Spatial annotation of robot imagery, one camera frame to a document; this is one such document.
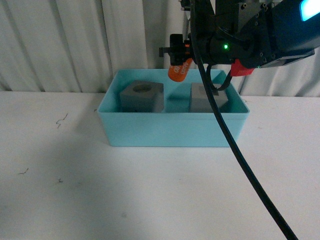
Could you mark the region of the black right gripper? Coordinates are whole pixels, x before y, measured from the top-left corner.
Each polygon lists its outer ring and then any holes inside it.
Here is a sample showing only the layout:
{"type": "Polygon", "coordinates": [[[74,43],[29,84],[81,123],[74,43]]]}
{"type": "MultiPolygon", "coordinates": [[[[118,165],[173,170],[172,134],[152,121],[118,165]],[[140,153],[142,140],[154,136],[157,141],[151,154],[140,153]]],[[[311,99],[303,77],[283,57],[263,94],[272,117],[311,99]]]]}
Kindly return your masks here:
{"type": "Polygon", "coordinates": [[[196,35],[196,41],[192,41],[190,33],[185,40],[182,34],[171,34],[169,37],[169,47],[160,47],[158,56],[163,58],[167,54],[171,66],[180,66],[187,59],[192,59],[197,64],[193,48],[193,45],[196,43],[202,63],[212,65],[213,60],[210,56],[210,40],[212,37],[212,34],[200,33],[196,35]]]}

